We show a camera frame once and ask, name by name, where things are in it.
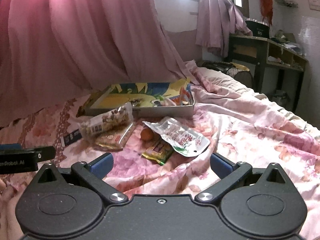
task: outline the bed sheet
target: bed sheet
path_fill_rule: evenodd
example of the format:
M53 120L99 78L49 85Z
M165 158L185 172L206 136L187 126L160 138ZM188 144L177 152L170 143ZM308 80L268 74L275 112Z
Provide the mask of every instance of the bed sheet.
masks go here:
M159 166L140 156L146 145L140 140L142 120L145 119L139 119L124 150L113 153L114 168L104 181L129 197L141 193L195 196L219 181L210 169L209 159L213 151L233 162L246 161L257 168L278 162L308 207L301 235L308 240L319 237L319 130L229 76L198 68L194 61L188 62L187 67L201 85L192 87L196 99L193 119L179 121L209 138L209 148L193 158L174 153L164 166ZM93 149L83 139L68 147L62 147L60 142L60 136L78 128L81 118L76 118L76 113L87 98L72 99L42 109L10 124L0 130L0 143L18 142L26 148L53 145L57 153L54 163L59 167L69 167L80 160L90 162L104 152ZM14 185L16 192L7 187L2 195L0 239L17 240L22 235L14 207L33 175L22 173L1 177Z

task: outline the pink curtain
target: pink curtain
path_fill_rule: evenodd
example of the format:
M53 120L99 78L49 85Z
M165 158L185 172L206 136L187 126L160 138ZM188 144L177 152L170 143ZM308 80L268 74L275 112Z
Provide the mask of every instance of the pink curtain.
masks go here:
M230 0L200 0L196 44L209 52L226 57L229 34L242 32L252 35L242 13Z
M0 127L110 84L185 76L154 0L0 0Z

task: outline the pink cloth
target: pink cloth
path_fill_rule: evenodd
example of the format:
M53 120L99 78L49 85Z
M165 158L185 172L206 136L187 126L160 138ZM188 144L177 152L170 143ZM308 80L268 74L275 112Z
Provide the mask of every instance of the pink cloth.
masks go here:
M1 0L0 127L123 82L191 76L154 0Z
M217 56L226 57L230 33L252 35L243 18L230 0L200 0L196 44L207 47Z
M193 118L179 121L206 136L211 141L208 149L192 158L174 153L164 166L159 166L140 156L148 143L140 140L144 127L139 119L124 150L112 153L114 167L104 181L129 197L133 194L195 196L219 181L210 169L214 149L235 163L246 161L256 168L278 162L308 207L301 235L307 240L317 239L320 236L319 130L227 75L197 68L194 62L189 62L188 67L201 86L192 87L196 99ZM0 144L18 142L25 148L53 145L56 148L54 163L60 167L94 160L104 152L95 150L83 139L68 147L63 147L60 141L61 135L78 129L77 122L82 118L76 118L76 113L87 98L47 107L0 130ZM24 183L28 184L34 174L0 176L18 189L13 198L7 192L10 188L2 194L1 240L18 240L22 236L14 210Z

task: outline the screw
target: screw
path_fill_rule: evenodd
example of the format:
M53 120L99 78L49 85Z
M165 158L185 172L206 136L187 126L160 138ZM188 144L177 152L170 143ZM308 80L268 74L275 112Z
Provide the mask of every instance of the screw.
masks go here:
M165 199L163 199L163 198L160 198L160 199L157 200L157 202L158 202L159 204L164 204L164 203L166 203L167 201L166 201Z
M198 195L198 199L200 199L201 201L209 201L213 199L213 196L210 193L202 192Z
M113 194L111 194L110 199L112 201L115 201L115 202L120 202L120 201L123 201L125 199L125 194L123 194L123 193L113 193Z

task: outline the yellow and green packet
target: yellow and green packet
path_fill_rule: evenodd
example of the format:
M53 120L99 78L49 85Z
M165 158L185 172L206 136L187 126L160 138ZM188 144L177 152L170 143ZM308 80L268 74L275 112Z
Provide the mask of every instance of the yellow and green packet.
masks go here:
M164 165L173 152L172 146L162 138L159 138L153 146L149 147L141 155L148 160L154 160L160 165Z

